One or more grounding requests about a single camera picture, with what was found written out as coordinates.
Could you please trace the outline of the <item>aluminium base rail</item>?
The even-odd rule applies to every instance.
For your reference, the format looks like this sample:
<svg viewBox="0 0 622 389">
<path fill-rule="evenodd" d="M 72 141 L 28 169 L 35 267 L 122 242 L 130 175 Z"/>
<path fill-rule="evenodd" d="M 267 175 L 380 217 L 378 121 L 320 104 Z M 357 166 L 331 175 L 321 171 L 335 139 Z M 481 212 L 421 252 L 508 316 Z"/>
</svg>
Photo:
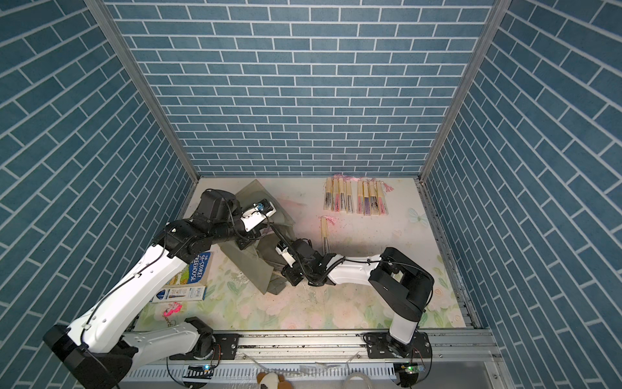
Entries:
<svg viewBox="0 0 622 389">
<path fill-rule="evenodd" d="M 484 329 L 424 329 L 413 338 L 414 354 L 398 358 L 382 348 L 384 330 L 218 332 L 225 359 L 202 373 L 191 361 L 157 361 L 130 373 L 123 388 L 251 388 L 259 373 L 282 375 L 297 388 L 395 387 L 512 388 L 510 373 L 492 333 Z"/>
</svg>

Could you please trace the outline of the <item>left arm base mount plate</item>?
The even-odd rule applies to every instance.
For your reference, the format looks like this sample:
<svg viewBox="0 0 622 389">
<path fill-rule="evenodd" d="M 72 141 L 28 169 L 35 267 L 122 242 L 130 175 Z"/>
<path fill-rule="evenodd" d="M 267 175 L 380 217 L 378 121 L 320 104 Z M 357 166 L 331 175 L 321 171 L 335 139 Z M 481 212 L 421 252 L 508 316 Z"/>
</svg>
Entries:
<svg viewBox="0 0 622 389">
<path fill-rule="evenodd" d="M 175 354 L 173 361 L 229 361 L 236 357 L 239 340 L 237 333 L 215 333 L 210 339 L 200 340 L 189 353 Z"/>
</svg>

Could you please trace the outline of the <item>olive green canvas tote bag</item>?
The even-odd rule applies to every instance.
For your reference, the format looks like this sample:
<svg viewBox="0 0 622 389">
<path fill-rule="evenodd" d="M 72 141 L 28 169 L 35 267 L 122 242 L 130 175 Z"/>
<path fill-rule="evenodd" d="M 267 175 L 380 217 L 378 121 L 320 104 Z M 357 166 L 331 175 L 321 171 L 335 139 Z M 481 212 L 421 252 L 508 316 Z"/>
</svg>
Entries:
<svg viewBox="0 0 622 389">
<path fill-rule="evenodd" d="M 244 208 L 259 200 L 270 200 L 276 208 L 276 213 L 270 217 L 271 222 L 290 242 L 296 239 L 293 230 L 295 221 L 259 180 L 255 179 L 239 190 L 236 197 Z M 220 243 L 219 247 L 260 293 L 278 295 L 288 284 L 281 275 L 288 263 L 276 251 L 279 242 L 276 234 L 266 227 L 261 230 L 259 240 L 250 243 L 244 250 L 240 250 L 235 241 Z"/>
</svg>

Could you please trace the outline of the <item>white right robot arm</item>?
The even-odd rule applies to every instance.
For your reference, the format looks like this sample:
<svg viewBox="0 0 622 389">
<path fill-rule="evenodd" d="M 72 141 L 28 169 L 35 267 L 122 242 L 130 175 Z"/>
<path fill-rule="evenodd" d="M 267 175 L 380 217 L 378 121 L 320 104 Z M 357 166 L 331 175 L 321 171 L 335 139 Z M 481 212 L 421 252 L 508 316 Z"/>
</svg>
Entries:
<svg viewBox="0 0 622 389">
<path fill-rule="evenodd" d="M 306 280 L 313 287 L 353 284 L 374 288 L 395 314 L 389 337 L 401 345 L 411 343 L 432 300 L 433 276 L 393 247 L 369 257 L 347 257 L 320 254 L 310 241 L 298 239 L 279 242 L 275 251 L 286 262 L 282 276 L 293 286 Z"/>
</svg>

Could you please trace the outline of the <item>white black-inked fan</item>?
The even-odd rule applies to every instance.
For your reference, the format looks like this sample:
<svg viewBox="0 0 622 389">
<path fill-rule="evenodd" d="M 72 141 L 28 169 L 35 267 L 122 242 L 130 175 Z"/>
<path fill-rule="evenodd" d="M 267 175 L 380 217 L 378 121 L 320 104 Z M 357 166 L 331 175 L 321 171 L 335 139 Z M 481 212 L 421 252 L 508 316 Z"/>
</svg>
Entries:
<svg viewBox="0 0 622 389">
<path fill-rule="evenodd" d="M 320 218 L 320 230 L 322 238 L 322 249 L 324 254 L 333 253 L 330 245 L 330 230 L 329 226 L 335 224 L 334 217 L 322 216 Z"/>
</svg>

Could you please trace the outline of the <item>white blue small box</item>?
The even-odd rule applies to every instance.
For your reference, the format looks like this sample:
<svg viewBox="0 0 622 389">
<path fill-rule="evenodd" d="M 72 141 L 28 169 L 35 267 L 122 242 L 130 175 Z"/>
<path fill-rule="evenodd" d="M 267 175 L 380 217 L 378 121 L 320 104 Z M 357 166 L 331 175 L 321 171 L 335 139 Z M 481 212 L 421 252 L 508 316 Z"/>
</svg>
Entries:
<svg viewBox="0 0 622 389">
<path fill-rule="evenodd" d="M 150 300 L 152 303 L 202 301 L 206 296 L 206 287 L 184 286 L 160 289 Z"/>
</svg>

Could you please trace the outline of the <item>pink teal fan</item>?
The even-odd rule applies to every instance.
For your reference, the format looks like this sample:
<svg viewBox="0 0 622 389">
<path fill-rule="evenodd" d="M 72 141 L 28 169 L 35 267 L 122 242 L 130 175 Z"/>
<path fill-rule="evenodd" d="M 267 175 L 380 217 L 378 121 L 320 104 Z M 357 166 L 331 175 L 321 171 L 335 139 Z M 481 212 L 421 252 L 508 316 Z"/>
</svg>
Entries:
<svg viewBox="0 0 622 389">
<path fill-rule="evenodd" d="M 388 209 L 388 203 L 386 200 L 386 194 L 390 193 L 393 191 L 393 187 L 389 186 L 388 184 L 384 183 L 384 181 L 376 181 L 376 187 L 377 187 L 377 203 L 378 203 L 378 209 L 381 215 L 388 215 L 389 214 L 389 209 Z"/>
</svg>

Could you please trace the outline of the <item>pink keychain toy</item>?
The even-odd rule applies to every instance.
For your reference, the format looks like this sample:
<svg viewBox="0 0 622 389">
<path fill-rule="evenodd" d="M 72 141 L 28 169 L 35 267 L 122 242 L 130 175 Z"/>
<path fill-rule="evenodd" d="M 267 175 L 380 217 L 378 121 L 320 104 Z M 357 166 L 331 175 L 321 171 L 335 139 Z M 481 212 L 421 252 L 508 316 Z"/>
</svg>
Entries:
<svg viewBox="0 0 622 389">
<path fill-rule="evenodd" d="M 181 311 L 181 309 L 183 308 L 183 305 L 179 302 L 171 302 L 163 311 L 163 316 L 165 318 L 168 318 L 170 316 L 172 316 L 173 314 L 177 314 Z"/>
</svg>

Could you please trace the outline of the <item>pink folding fan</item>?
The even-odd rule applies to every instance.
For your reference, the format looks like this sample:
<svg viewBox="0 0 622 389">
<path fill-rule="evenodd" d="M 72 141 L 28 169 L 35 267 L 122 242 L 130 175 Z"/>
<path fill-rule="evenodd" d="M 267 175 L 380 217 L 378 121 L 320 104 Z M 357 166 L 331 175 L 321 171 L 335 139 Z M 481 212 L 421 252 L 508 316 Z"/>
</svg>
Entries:
<svg viewBox="0 0 622 389">
<path fill-rule="evenodd" d="M 332 206 L 331 209 L 334 212 L 339 212 L 341 209 L 341 201 L 340 201 L 340 181 L 337 177 L 332 178 L 331 184 L 331 198 L 332 198 Z"/>
</svg>

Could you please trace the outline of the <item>blue illustrated book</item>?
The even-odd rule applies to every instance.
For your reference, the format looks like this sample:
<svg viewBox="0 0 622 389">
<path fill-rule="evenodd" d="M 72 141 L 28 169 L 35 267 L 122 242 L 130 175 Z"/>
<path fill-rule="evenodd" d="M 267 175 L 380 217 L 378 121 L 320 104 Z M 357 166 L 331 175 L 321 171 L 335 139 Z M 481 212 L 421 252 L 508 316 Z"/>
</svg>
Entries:
<svg viewBox="0 0 622 389">
<path fill-rule="evenodd" d="M 206 285 L 211 258 L 211 251 L 201 253 L 191 264 L 188 264 L 181 272 L 171 278 L 167 285 L 171 287 Z"/>
</svg>

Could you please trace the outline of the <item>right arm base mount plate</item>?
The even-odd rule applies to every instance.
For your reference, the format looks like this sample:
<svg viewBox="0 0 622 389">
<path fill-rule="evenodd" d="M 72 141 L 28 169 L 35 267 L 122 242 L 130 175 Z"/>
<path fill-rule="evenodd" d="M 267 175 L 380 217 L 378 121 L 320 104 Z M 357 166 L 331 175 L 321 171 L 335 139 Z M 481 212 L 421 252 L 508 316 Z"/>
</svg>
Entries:
<svg viewBox="0 0 622 389">
<path fill-rule="evenodd" d="M 367 332 L 362 340 L 370 359 L 428 359 L 432 356 L 432 346 L 425 332 L 415 332 L 406 345 L 391 337 L 389 332 Z"/>
</svg>

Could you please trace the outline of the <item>black patterned bamboo folding fan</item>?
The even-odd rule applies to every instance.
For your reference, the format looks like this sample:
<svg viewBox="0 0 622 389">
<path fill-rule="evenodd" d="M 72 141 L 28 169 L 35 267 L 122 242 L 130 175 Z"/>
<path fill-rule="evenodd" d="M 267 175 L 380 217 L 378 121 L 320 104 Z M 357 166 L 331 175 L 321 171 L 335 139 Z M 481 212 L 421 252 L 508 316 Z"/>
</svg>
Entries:
<svg viewBox="0 0 622 389">
<path fill-rule="evenodd" d="M 334 179 L 332 177 L 327 178 L 325 182 L 325 194 L 324 194 L 324 210 L 335 210 L 334 205 Z"/>
</svg>

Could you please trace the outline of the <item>brown plush toy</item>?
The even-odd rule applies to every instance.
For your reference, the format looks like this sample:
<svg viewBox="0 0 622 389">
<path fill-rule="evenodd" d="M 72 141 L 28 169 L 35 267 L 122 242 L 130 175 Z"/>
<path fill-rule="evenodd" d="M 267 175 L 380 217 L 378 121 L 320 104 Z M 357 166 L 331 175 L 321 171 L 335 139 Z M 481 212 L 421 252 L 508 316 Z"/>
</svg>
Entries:
<svg viewBox="0 0 622 389">
<path fill-rule="evenodd" d="M 283 375 L 274 372 L 261 372 L 257 375 L 257 384 L 259 389 L 293 389 L 293 385 L 283 377 Z"/>
</svg>

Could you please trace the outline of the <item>purple folding fan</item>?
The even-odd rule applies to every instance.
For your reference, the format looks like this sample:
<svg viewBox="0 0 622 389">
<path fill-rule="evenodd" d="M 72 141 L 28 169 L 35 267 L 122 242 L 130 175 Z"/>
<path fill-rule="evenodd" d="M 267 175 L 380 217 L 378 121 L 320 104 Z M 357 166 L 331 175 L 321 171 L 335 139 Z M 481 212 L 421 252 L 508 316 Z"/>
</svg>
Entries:
<svg viewBox="0 0 622 389">
<path fill-rule="evenodd" d="M 370 186 L 369 180 L 364 180 L 362 183 L 362 192 L 363 192 L 363 205 L 364 205 L 364 215 L 371 216 L 372 215 L 372 203 L 370 196 Z"/>
</svg>

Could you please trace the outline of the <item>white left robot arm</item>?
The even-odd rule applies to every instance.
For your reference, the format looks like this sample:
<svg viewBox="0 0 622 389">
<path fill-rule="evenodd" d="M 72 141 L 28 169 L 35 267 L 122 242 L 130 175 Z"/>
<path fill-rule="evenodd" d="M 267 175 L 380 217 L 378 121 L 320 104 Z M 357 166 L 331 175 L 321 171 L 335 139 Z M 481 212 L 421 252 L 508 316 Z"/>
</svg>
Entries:
<svg viewBox="0 0 622 389">
<path fill-rule="evenodd" d="M 196 317 L 143 335 L 128 335 L 126 329 L 167 282 L 213 244 L 253 241 L 263 212 L 272 210 L 263 204 L 242 209 L 234 194 L 204 191 L 191 217 L 165 225 L 128 274 L 85 314 L 48 330 L 45 344 L 85 388 L 116 388 L 131 371 L 175 355 L 214 358 L 213 331 Z"/>
</svg>

